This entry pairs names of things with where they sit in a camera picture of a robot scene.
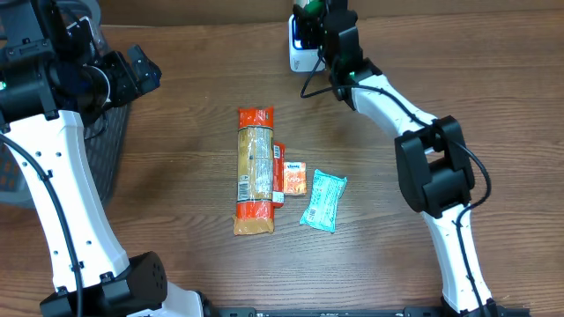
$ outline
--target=snack package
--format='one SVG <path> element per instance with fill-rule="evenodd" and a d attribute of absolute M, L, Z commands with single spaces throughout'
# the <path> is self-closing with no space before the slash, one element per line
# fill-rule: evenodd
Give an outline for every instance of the snack package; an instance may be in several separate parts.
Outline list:
<path fill-rule="evenodd" d="M 284 194 L 305 195 L 307 192 L 306 163 L 284 162 Z"/>
<path fill-rule="evenodd" d="M 300 225 L 306 224 L 334 233 L 338 200 L 345 192 L 345 187 L 346 177 L 340 179 L 315 170 L 311 201 L 301 217 Z"/>
<path fill-rule="evenodd" d="M 273 129 L 273 107 L 239 109 L 236 235 L 274 232 Z"/>
<path fill-rule="evenodd" d="M 286 146 L 274 142 L 274 184 L 272 191 L 272 204 L 275 208 L 284 206 L 284 155 Z"/>

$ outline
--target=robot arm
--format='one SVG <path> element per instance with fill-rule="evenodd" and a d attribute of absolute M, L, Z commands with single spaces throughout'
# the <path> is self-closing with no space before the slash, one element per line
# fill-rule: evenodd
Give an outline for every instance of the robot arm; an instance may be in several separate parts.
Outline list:
<path fill-rule="evenodd" d="M 132 65 L 108 52 L 88 17 L 65 28 L 60 9 L 50 0 L 0 4 L 8 37 L 0 51 L 0 141 L 26 178 L 48 242 L 55 292 L 41 302 L 42 314 L 217 316 L 200 294 L 167 281 L 155 253 L 128 259 L 85 155 L 84 126 L 159 87 L 159 68 L 139 46 L 128 51 Z"/>
<path fill-rule="evenodd" d="M 411 113 L 415 114 L 428 125 L 433 124 L 433 120 L 436 120 L 433 115 L 416 108 L 397 92 L 384 75 L 373 75 L 360 81 L 359 85 L 380 88 L 393 94 Z M 402 136 L 407 131 L 414 132 L 425 128 L 412 121 L 390 97 L 378 92 L 362 88 L 352 88 L 352 103 L 360 114 L 364 114 L 372 119 L 390 137 L 395 138 Z M 426 149 L 426 154 L 432 151 L 432 148 Z M 456 232 L 456 220 L 463 210 L 464 206 L 458 204 L 444 210 L 440 218 L 435 218 L 426 212 L 421 212 L 421 215 L 431 231 L 434 249 L 441 266 L 443 282 L 442 295 L 445 302 L 457 313 L 464 311 L 472 312 L 479 308 L 476 296 L 473 294 L 471 283 L 467 277 L 466 267 Z M 491 300 L 492 294 L 484 282 L 479 267 L 478 257 L 471 235 L 470 215 L 470 211 L 463 215 L 461 232 L 464 239 L 465 253 L 471 268 L 471 274 L 475 279 L 482 305 L 486 306 L 488 300 Z"/>
<path fill-rule="evenodd" d="M 356 21 L 346 0 L 296 4 L 289 20 L 290 43 L 294 43 L 290 63 L 307 67 L 292 69 L 311 71 L 313 76 L 319 69 L 314 70 L 311 55 L 318 55 L 317 65 L 321 61 L 330 65 L 331 90 L 337 99 L 395 138 L 400 189 L 431 231 L 441 266 L 445 312 L 497 315 L 499 306 L 484 282 L 471 236 L 471 212 L 466 206 L 474 176 L 460 125 L 450 116 L 437 120 L 397 92 L 382 71 L 363 57 Z M 433 151 L 443 152 L 444 157 L 428 162 L 427 154 Z"/>

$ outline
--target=bread stick package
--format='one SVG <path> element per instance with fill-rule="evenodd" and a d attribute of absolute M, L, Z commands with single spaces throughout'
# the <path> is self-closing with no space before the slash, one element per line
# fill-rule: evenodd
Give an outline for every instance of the bread stick package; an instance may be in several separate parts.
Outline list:
<path fill-rule="evenodd" d="M 273 107 L 239 109 L 236 235 L 274 232 L 273 130 Z"/>

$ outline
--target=blue snack bar wrapper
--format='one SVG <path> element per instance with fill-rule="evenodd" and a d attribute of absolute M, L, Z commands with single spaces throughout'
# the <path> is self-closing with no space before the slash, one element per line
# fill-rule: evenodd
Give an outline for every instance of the blue snack bar wrapper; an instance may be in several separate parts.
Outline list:
<path fill-rule="evenodd" d="M 335 232 L 338 201 L 345 192 L 346 177 L 340 179 L 315 170 L 311 201 L 301 216 L 300 225 Z"/>

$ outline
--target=wood grain surface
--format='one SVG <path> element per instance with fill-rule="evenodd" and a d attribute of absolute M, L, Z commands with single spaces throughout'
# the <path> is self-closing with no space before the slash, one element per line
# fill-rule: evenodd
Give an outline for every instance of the wood grain surface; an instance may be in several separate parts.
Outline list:
<path fill-rule="evenodd" d="M 366 56 L 404 96 L 452 114 L 486 164 L 493 196 L 472 216 L 485 280 L 505 306 L 564 314 L 564 11 L 374 18 Z M 326 94 L 300 99 L 285 23 L 107 28 L 163 71 L 136 101 L 107 208 L 128 255 L 158 252 L 169 280 L 218 306 L 383 309 L 438 305 L 428 229 L 399 192 L 393 142 Z M 311 89 L 325 87 L 316 77 Z M 299 226 L 288 197 L 272 235 L 233 236 L 237 107 L 275 107 L 289 160 L 349 180 L 334 234 Z M 473 196 L 483 192 L 479 180 Z M 2 206 L 0 314 L 35 315 L 52 292 L 36 214 Z"/>
<path fill-rule="evenodd" d="M 117 26 L 198 26 L 287 21 L 293 0 L 100 0 Z M 564 9 L 562 0 L 349 0 L 360 18 Z"/>

